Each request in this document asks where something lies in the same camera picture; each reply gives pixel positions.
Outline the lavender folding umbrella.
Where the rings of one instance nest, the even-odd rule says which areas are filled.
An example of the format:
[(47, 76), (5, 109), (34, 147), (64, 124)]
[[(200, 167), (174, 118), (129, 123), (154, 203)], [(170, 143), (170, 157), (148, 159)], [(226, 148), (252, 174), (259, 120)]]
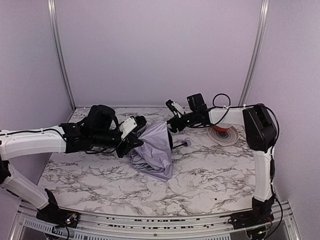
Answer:
[(183, 140), (173, 145), (173, 138), (165, 121), (156, 120), (137, 133), (142, 145), (128, 153), (130, 164), (138, 172), (168, 181), (172, 177), (172, 150), (191, 145), (189, 140)]

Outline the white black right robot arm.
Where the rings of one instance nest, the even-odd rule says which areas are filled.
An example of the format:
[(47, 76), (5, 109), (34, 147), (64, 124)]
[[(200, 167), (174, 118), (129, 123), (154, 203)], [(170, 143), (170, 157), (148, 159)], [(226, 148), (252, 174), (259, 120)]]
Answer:
[(252, 209), (234, 213), (230, 221), (234, 224), (263, 224), (274, 217), (272, 206), (276, 200), (273, 189), (275, 177), (274, 148), (279, 138), (279, 123), (267, 106), (253, 105), (208, 107), (201, 93), (187, 97), (190, 112), (169, 99), (165, 105), (174, 116), (167, 121), (169, 130), (181, 132), (185, 128), (201, 129), (239, 125), (245, 131), (247, 145), (252, 150), (255, 166), (255, 191)]

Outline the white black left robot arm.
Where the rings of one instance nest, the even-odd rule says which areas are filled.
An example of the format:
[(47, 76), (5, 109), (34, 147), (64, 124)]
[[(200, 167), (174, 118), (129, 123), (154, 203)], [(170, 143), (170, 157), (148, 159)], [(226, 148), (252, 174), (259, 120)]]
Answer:
[(9, 162), (10, 159), (43, 153), (116, 153), (124, 157), (143, 144), (135, 133), (145, 127), (144, 116), (130, 116), (118, 121), (116, 112), (106, 105), (93, 105), (87, 116), (74, 123), (49, 128), (2, 130), (0, 132), (0, 186), (32, 204), (46, 219), (68, 215), (54, 194), (32, 183)]

